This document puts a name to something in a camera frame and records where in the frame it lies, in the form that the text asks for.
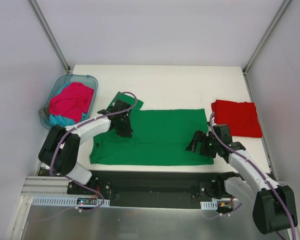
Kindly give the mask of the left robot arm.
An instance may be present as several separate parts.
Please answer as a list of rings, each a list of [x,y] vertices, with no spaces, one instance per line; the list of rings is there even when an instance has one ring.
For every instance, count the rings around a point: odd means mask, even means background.
[[[115,130],[120,137],[131,138],[130,113],[133,106],[116,100],[113,106],[97,112],[78,124],[62,127],[53,126],[38,154],[38,159],[50,167],[50,172],[60,174],[78,182],[78,188],[89,195],[95,191],[96,183],[92,172],[78,163],[80,146],[100,134]]]

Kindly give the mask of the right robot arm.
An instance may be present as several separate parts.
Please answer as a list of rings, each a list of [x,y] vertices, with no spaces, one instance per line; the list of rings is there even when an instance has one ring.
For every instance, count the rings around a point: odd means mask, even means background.
[[[291,229],[292,238],[296,238],[298,217],[293,190],[269,177],[246,148],[233,141],[228,125],[209,124],[208,132],[195,131],[186,150],[209,158],[220,156],[236,170],[221,173],[212,189],[220,197],[232,195],[248,205],[262,234]]]

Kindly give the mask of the green t shirt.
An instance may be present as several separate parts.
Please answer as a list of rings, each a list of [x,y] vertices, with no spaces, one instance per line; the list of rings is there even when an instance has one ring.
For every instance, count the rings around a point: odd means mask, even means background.
[[[214,159],[187,151],[195,131],[207,132],[202,109],[143,110],[143,101],[117,92],[114,99],[130,105],[131,137],[120,137],[114,129],[93,138],[89,156],[92,165],[199,166]]]

